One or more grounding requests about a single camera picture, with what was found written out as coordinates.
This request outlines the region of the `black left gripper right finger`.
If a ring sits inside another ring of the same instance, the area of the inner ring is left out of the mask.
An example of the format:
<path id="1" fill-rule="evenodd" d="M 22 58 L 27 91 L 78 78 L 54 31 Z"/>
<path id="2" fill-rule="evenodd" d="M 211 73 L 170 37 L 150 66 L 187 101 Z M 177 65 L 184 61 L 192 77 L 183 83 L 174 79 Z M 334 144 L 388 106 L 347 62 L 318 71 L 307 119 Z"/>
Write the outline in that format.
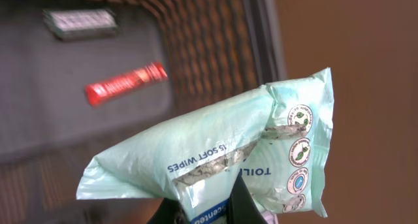
<path id="1" fill-rule="evenodd" d="M 227 205 L 227 224 L 267 224 L 238 175 Z"/>

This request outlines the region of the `green medicine box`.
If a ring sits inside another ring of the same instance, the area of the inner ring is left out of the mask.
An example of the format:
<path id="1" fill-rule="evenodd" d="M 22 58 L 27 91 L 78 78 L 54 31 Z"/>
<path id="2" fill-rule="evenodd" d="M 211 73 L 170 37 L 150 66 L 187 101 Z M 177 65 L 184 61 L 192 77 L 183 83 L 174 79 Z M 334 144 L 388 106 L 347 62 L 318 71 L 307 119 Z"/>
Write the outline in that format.
<path id="1" fill-rule="evenodd" d="M 119 26 L 108 9 L 45 10 L 44 22 L 60 40 L 79 40 L 113 36 Z"/>

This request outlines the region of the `red sachet stick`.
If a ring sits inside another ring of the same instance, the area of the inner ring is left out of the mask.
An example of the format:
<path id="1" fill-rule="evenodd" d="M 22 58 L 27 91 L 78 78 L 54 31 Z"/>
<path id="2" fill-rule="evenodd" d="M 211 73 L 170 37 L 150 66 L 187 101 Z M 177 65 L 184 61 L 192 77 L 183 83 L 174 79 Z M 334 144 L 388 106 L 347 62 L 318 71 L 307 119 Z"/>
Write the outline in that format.
<path id="1" fill-rule="evenodd" d="M 161 63 L 150 63 L 139 69 L 88 84 L 85 86 L 84 91 L 88 103 L 91 106 L 99 106 L 134 89 L 167 79 L 167 73 Z"/>

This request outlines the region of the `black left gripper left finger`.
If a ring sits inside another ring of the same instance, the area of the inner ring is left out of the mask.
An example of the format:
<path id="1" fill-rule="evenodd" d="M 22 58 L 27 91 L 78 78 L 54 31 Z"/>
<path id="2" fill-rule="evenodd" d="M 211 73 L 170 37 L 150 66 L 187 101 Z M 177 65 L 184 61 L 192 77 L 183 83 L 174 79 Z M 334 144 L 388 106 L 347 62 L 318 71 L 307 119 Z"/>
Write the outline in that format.
<path id="1" fill-rule="evenodd" d="M 189 224 L 189 220 L 177 200 L 164 198 L 147 224 Z"/>

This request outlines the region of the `mint green wipes pack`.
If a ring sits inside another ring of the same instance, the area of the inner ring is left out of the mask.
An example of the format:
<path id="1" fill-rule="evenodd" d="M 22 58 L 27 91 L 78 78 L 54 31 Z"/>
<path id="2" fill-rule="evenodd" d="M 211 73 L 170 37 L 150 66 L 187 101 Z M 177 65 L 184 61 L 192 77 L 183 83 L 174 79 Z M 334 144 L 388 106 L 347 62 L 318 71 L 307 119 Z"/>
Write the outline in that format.
<path id="1" fill-rule="evenodd" d="M 225 220 L 237 178 L 260 212 L 327 212 L 330 68 L 261 85 L 159 123 L 95 155 L 79 200 L 168 198 L 192 223 Z"/>

